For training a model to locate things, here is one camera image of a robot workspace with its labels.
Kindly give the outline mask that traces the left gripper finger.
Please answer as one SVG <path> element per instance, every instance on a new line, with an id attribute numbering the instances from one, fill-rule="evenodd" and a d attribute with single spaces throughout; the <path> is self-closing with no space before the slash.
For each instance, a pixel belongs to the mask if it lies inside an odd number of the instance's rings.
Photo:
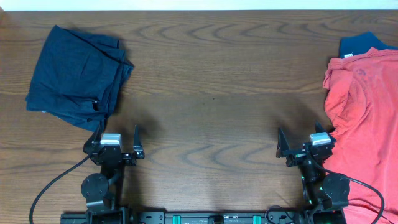
<path id="1" fill-rule="evenodd" d="M 134 141 L 133 141 L 133 149 L 135 153 L 143 153 L 143 147 L 139 135 L 139 127 L 135 125 L 134 127 Z"/>
<path id="2" fill-rule="evenodd" d="M 104 121 L 101 121 L 94 133 L 91 135 L 91 144 L 99 144 L 104 131 Z"/>

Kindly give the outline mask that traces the coral red t-shirt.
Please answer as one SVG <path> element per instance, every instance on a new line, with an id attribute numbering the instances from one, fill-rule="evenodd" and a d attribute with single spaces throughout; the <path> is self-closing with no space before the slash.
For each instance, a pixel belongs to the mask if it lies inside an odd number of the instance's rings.
<path id="1" fill-rule="evenodd" d="M 385 208 L 379 222 L 397 223 L 397 51 L 371 48 L 333 58 L 323 87 L 336 139 L 325 168 L 380 191 Z"/>

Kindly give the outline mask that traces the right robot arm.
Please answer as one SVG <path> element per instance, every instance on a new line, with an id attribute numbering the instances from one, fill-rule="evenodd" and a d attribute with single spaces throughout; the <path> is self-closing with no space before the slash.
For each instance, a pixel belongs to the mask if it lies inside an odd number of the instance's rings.
<path id="1" fill-rule="evenodd" d="M 323 167 L 332 156 L 336 139 L 315 123 L 315 133 L 300 149 L 291 149 L 282 129 L 278 129 L 276 157 L 286 158 L 286 166 L 301 172 L 303 197 L 307 205 L 296 212 L 283 211 L 280 223 L 345 223 L 343 208 L 348 206 L 349 180 Z"/>

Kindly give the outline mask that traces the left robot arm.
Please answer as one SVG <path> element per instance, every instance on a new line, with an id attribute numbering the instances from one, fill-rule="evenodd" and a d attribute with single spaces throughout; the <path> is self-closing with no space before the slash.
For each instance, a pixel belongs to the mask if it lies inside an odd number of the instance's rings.
<path id="1" fill-rule="evenodd" d="M 101 167 L 99 173 L 89 175 L 81 184 L 81 194 L 86 200 L 85 213 L 64 213 L 61 224 L 130 224 L 134 214 L 129 207 L 120 205 L 124 182 L 124 168 L 134 166 L 138 159 L 145 158 L 139 137 L 139 128 L 134 127 L 133 151 L 122 152 L 120 134 L 105 134 L 98 126 L 83 146 L 89 159 Z"/>

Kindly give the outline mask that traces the folded dark navy garment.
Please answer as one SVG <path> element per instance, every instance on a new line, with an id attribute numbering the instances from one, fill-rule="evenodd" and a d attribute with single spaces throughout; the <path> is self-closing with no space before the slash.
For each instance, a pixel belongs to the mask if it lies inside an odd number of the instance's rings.
<path id="1" fill-rule="evenodd" d="M 26 108 L 95 131 L 114 113 L 133 69 L 119 39 L 54 26 L 35 66 Z"/>

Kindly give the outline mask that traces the blue garment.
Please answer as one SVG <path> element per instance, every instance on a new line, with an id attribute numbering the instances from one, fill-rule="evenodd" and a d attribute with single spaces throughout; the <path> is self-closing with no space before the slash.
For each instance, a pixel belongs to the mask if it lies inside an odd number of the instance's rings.
<path id="1" fill-rule="evenodd" d="M 379 40 L 372 32 L 366 32 L 340 40 L 339 58 L 348 58 L 354 55 L 365 54 L 370 48 L 378 50 L 394 49 L 396 46 L 387 45 Z"/>

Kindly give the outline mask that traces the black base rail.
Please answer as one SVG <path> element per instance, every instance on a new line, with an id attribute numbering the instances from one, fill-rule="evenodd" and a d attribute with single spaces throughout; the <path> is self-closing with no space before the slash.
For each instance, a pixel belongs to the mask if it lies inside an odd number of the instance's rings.
<path id="1" fill-rule="evenodd" d="M 263 213 L 172 213 L 142 212 L 140 224 L 288 224 L 305 223 L 297 212 L 268 210 Z"/>

